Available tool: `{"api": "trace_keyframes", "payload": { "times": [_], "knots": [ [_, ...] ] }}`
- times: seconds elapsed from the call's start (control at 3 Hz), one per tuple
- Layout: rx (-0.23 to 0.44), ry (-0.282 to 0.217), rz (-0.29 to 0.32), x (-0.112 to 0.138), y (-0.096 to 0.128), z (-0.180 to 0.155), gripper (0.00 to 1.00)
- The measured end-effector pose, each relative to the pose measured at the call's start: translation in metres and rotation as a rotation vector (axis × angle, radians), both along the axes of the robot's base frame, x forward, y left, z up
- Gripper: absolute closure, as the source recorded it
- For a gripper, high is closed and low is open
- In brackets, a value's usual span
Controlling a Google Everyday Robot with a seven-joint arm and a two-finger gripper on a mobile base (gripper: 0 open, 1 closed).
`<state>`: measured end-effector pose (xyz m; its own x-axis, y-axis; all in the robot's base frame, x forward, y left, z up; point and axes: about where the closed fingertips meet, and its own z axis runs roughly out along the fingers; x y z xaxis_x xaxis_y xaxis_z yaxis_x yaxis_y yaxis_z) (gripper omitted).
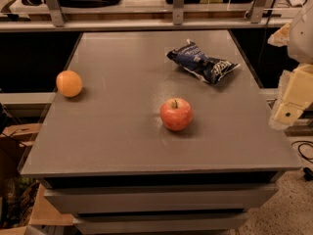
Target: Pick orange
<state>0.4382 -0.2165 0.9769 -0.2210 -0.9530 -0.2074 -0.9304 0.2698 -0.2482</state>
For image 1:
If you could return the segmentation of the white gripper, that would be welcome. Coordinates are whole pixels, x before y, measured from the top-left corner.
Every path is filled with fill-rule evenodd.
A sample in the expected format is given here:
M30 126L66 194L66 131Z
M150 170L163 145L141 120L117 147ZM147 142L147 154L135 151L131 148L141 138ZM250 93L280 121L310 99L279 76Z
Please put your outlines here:
M290 58L299 64L293 71L284 70L278 85L269 125L275 130L291 127L313 103L313 0L307 0L291 23L270 35L267 43L286 46Z

